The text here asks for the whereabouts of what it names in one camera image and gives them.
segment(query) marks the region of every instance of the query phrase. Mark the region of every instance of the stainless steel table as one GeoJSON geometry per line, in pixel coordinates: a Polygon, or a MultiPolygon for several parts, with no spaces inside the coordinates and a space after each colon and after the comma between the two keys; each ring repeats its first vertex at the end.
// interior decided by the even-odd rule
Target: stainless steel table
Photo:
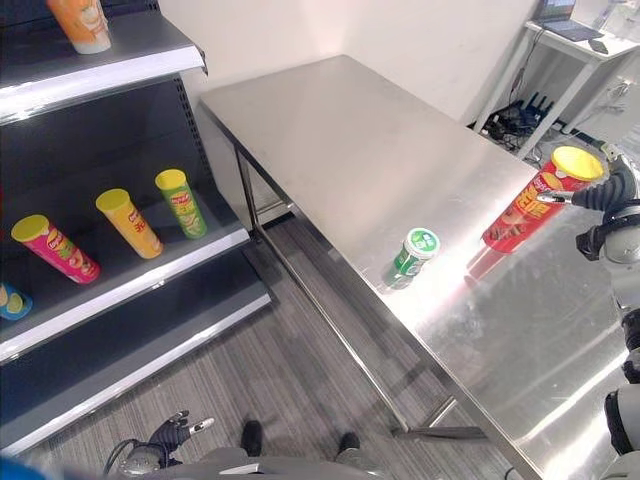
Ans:
{"type": "MultiPolygon", "coordinates": [[[[247,162],[411,332],[521,474],[589,479],[605,470],[615,454],[603,401],[624,383],[618,367],[626,350],[606,271],[574,247],[596,214],[567,208],[472,282],[467,265],[482,249],[482,232],[532,168],[346,56],[219,88],[202,101],[235,145],[255,230],[308,294],[257,223],[247,162]],[[406,288],[393,288],[385,275],[416,226],[435,231],[442,250],[406,288]]],[[[407,425],[313,300],[400,433],[430,433],[407,425]]]]}

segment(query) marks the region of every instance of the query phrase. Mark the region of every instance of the black shelf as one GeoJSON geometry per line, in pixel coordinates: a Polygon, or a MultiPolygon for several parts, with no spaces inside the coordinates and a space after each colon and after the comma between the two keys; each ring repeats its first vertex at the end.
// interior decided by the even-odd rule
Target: black shelf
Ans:
{"type": "Polygon", "coordinates": [[[30,294],[34,306],[21,320],[0,320],[0,363],[15,360],[90,318],[249,240],[247,231],[215,189],[194,195],[208,227],[207,234],[197,240],[184,236],[164,201],[142,209],[142,215],[164,243],[163,253],[154,259],[140,258],[106,218],[91,231],[72,237],[102,268],[100,277],[89,285],[75,284],[26,248],[24,255],[3,258],[2,277],[30,294]]]}
{"type": "Polygon", "coordinates": [[[235,250],[3,366],[3,453],[44,440],[269,301],[235,250]]]}
{"type": "Polygon", "coordinates": [[[75,52],[60,28],[3,38],[0,125],[204,67],[201,52],[158,11],[109,20],[111,48],[75,52]]]}

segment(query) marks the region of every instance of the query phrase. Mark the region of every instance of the table leg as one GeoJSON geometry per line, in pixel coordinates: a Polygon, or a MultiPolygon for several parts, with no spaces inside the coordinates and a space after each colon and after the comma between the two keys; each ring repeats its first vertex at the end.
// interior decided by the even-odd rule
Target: table leg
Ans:
{"type": "Polygon", "coordinates": [[[455,398],[453,397],[449,397],[447,398],[444,402],[442,402],[442,404],[436,408],[433,413],[431,415],[429,415],[429,418],[427,418],[427,421],[424,422],[425,425],[427,427],[435,427],[440,420],[442,420],[445,415],[447,413],[449,413],[449,411],[451,411],[451,409],[453,407],[456,406],[458,402],[456,401],[455,398]]]}
{"type": "Polygon", "coordinates": [[[575,97],[580,89],[584,86],[584,84],[587,83],[587,80],[591,78],[591,75],[593,75],[593,72],[596,71],[598,65],[599,61],[594,59],[589,61],[584,67],[582,67],[582,70],[580,70],[578,76],[573,80],[573,82],[571,82],[571,85],[569,85],[569,88],[567,88],[566,92],[564,92],[564,94],[558,99],[549,114],[542,120],[542,122],[540,122],[538,128],[535,129],[535,131],[533,132],[533,134],[531,134],[523,147],[518,151],[518,154],[516,156],[519,159],[522,160],[524,157],[526,157],[527,153],[529,153],[533,149],[533,147],[536,146],[542,136],[547,132],[547,130],[549,130],[551,125],[553,125],[553,122],[558,119],[562,111],[566,108],[567,105],[569,105],[569,102],[573,100],[573,97],[575,97]]]}
{"type": "Polygon", "coordinates": [[[255,232],[260,220],[258,219],[258,210],[256,209],[256,201],[253,197],[253,188],[251,186],[251,174],[249,172],[249,164],[242,158],[238,149],[233,148],[236,154],[236,161],[238,162],[238,170],[240,170],[240,180],[242,181],[242,189],[244,190],[244,197],[247,200],[247,208],[249,209],[249,220],[251,221],[251,228],[255,232]]]}
{"type": "Polygon", "coordinates": [[[406,418],[404,417],[404,415],[402,415],[400,410],[398,410],[398,407],[395,405],[391,397],[384,390],[384,388],[382,387],[382,384],[378,381],[378,379],[373,374],[373,372],[369,369],[369,367],[367,367],[367,365],[364,363],[364,360],[362,360],[360,355],[358,355],[358,352],[355,350],[355,348],[353,348],[353,346],[349,343],[349,340],[347,340],[347,337],[344,336],[344,334],[342,333],[338,325],[336,325],[336,323],[333,321],[331,316],[324,309],[320,301],[315,297],[315,295],[309,289],[309,287],[304,282],[302,277],[300,277],[300,275],[295,270],[291,262],[289,262],[287,257],[282,253],[282,251],[271,239],[267,231],[262,227],[262,225],[260,225],[260,222],[258,221],[258,213],[256,210],[255,200],[253,198],[253,190],[251,188],[251,179],[249,178],[249,165],[247,163],[247,160],[243,158],[243,156],[240,154],[237,148],[235,148],[235,154],[236,154],[236,160],[238,162],[238,167],[240,169],[240,178],[242,180],[244,194],[247,197],[247,207],[249,208],[249,215],[251,216],[251,224],[253,226],[254,233],[259,235],[260,238],[262,238],[265,241],[265,243],[269,245],[269,248],[271,248],[274,255],[280,261],[280,263],[285,268],[287,273],[291,276],[291,278],[298,285],[300,290],[302,290],[305,296],[309,299],[309,301],[318,311],[322,319],[327,323],[331,331],[338,338],[342,346],[347,350],[351,358],[360,367],[360,370],[362,371],[362,373],[364,373],[364,376],[367,378],[371,386],[374,388],[374,390],[377,392],[377,394],[382,399],[384,404],[387,406],[387,408],[391,411],[391,413],[395,417],[396,422],[400,426],[400,430],[403,432],[408,432],[409,425],[407,423],[406,418]]]}
{"type": "Polygon", "coordinates": [[[509,63],[507,64],[507,67],[502,73],[500,80],[498,80],[498,83],[496,84],[495,88],[491,92],[491,96],[487,100],[487,103],[485,104],[484,108],[482,109],[482,112],[480,112],[480,115],[476,120],[476,124],[473,127],[474,132],[480,133],[480,130],[482,130],[482,127],[484,127],[484,124],[486,123],[487,118],[489,118],[489,115],[491,115],[493,110],[496,108],[496,104],[500,100],[500,97],[502,97],[502,94],[504,93],[505,88],[507,87],[509,82],[513,81],[513,77],[515,76],[516,70],[524,60],[524,56],[526,55],[527,50],[529,50],[530,43],[531,43],[531,32],[529,29],[525,29],[522,40],[520,40],[520,43],[518,43],[518,46],[514,51],[511,57],[511,60],[509,60],[509,63]]]}
{"type": "Polygon", "coordinates": [[[627,53],[627,58],[625,58],[624,61],[622,61],[615,68],[615,70],[609,74],[607,81],[603,82],[602,87],[598,89],[598,93],[594,94],[593,97],[591,97],[591,100],[585,103],[582,109],[580,109],[580,111],[573,118],[573,120],[571,120],[569,123],[565,125],[565,127],[562,129],[562,133],[570,134],[574,128],[582,124],[582,122],[584,121],[583,119],[587,117],[588,112],[593,110],[596,102],[600,99],[602,93],[608,87],[608,81],[614,78],[616,75],[620,74],[621,72],[624,72],[634,60],[635,60],[635,55],[627,53]]]}
{"type": "Polygon", "coordinates": [[[408,432],[396,430],[393,436],[401,440],[487,440],[487,436],[478,427],[437,427],[453,407],[457,405],[453,397],[442,402],[424,423],[424,427],[410,428],[408,432]]]}

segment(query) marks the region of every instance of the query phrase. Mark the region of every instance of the black glove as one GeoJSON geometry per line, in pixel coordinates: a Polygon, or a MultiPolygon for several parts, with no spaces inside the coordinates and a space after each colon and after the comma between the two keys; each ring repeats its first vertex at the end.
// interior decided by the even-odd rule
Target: black glove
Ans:
{"type": "Polygon", "coordinates": [[[169,418],[153,432],[153,435],[149,438],[149,443],[162,446],[167,454],[175,452],[180,445],[191,437],[189,427],[186,426],[188,415],[189,410],[183,410],[169,418]]]}

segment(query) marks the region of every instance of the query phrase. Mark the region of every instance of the laptop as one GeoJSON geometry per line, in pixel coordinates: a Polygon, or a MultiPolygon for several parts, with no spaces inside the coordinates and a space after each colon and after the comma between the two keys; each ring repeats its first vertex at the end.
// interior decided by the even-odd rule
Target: laptop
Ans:
{"type": "Polygon", "coordinates": [[[571,20],[576,0],[540,0],[535,22],[572,42],[582,42],[604,36],[602,33],[571,20]]]}

